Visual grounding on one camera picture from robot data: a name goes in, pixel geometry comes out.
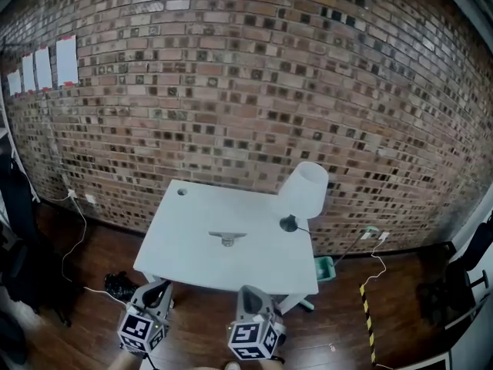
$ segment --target black lamp base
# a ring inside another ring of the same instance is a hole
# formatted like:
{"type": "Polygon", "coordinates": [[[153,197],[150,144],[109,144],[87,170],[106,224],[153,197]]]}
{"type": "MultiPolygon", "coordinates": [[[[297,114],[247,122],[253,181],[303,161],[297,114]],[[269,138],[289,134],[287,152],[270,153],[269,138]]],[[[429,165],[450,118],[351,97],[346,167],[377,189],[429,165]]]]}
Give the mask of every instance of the black lamp base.
{"type": "Polygon", "coordinates": [[[290,215],[289,217],[285,217],[280,220],[279,225],[284,231],[294,232],[298,228],[298,224],[296,223],[296,218],[294,215],[290,215]]]}

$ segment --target hazard tape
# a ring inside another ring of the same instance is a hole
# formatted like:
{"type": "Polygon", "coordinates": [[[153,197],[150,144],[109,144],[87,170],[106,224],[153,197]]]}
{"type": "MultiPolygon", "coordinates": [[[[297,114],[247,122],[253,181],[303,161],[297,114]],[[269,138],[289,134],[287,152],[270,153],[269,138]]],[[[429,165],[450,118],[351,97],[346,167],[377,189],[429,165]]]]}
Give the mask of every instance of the hazard tape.
{"type": "Polygon", "coordinates": [[[368,336],[370,337],[371,364],[373,366],[376,366],[377,365],[377,359],[375,357],[375,335],[373,333],[373,328],[371,326],[370,310],[368,308],[367,296],[364,293],[364,285],[360,285],[360,294],[361,294],[361,299],[363,300],[364,314],[367,316],[368,336]]]}

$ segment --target desk leg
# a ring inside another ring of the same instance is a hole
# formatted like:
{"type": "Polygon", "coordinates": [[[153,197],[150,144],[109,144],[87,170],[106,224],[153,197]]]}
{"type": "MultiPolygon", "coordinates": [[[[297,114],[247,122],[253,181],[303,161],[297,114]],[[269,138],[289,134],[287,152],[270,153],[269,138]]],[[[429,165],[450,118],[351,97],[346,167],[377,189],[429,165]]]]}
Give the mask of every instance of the desk leg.
{"type": "Polygon", "coordinates": [[[161,278],[159,277],[156,277],[152,274],[149,274],[149,273],[143,273],[144,274],[144,277],[146,278],[146,280],[148,282],[156,282],[156,281],[161,281],[161,278]]]}
{"type": "Polygon", "coordinates": [[[289,294],[284,300],[279,304],[280,312],[286,314],[291,308],[300,303],[305,299],[305,294],[289,294]]]}

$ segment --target hardwood floor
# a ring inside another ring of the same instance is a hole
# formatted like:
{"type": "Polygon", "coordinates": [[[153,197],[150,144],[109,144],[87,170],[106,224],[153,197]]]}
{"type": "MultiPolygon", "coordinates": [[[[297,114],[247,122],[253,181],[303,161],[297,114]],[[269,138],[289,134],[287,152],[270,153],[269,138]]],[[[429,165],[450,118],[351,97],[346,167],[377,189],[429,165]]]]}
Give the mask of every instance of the hardwood floor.
{"type": "MultiPolygon", "coordinates": [[[[71,214],[58,214],[42,205],[41,230],[53,239],[61,253],[79,240],[82,221],[71,214]]],[[[127,271],[130,279],[144,284],[132,270],[141,238],[101,226],[89,226],[86,242],[69,258],[79,280],[93,289],[103,288],[107,273],[127,271]]],[[[438,255],[428,263],[440,266],[438,255]]],[[[384,257],[387,272],[366,287],[374,323],[377,361],[392,368],[411,364],[445,350],[441,333],[420,318],[415,288],[424,281],[422,256],[404,254],[384,257]]],[[[320,293],[310,297],[316,311],[295,308],[285,316],[288,338],[281,348],[287,369],[364,370],[372,368],[359,283],[381,271],[377,259],[347,259],[339,263],[337,277],[320,284],[320,293]]],[[[171,330],[153,358],[160,370],[193,366],[220,368],[233,359],[226,346],[226,325],[234,319],[236,295],[175,285],[176,307],[170,313],[171,330]]],[[[29,340],[29,364],[36,370],[104,369],[119,352],[116,326],[123,306],[103,294],[80,296],[65,328],[48,308],[34,315],[22,303],[8,299],[0,289],[2,308],[12,313],[29,340]]],[[[242,368],[259,368],[255,363],[242,368]]]]}

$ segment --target white lamp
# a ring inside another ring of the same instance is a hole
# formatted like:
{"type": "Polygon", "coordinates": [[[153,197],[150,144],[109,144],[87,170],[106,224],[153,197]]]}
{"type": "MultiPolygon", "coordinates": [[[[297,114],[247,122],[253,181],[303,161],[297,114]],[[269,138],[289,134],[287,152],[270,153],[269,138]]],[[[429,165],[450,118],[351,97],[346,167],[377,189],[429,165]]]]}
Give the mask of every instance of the white lamp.
{"type": "Polygon", "coordinates": [[[310,219],[319,215],[328,183],[329,174],[322,166],[312,162],[298,164],[277,194],[279,210],[289,214],[279,225],[292,232],[298,228],[296,217],[310,219]]]}

